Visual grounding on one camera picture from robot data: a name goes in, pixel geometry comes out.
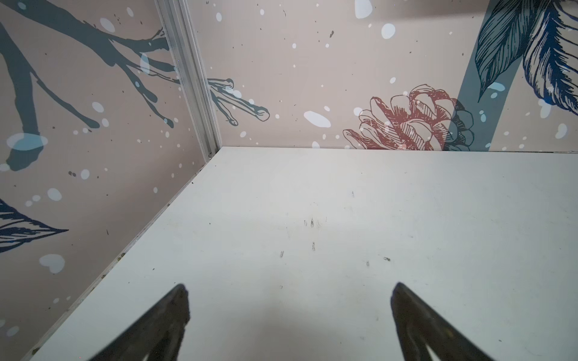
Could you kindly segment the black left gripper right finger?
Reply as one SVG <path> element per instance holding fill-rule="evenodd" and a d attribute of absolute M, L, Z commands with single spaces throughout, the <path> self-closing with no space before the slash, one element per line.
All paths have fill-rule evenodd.
<path fill-rule="evenodd" d="M 409 287 L 399 282 L 391 310 L 405 360 L 486 360 L 492 358 L 454 328 Z"/>

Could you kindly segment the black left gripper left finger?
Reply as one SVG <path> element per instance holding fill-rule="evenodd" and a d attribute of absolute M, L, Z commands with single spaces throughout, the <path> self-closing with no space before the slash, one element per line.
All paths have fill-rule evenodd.
<path fill-rule="evenodd" d="M 177 284 L 93 360 L 176 360 L 191 319 L 188 291 Z"/>

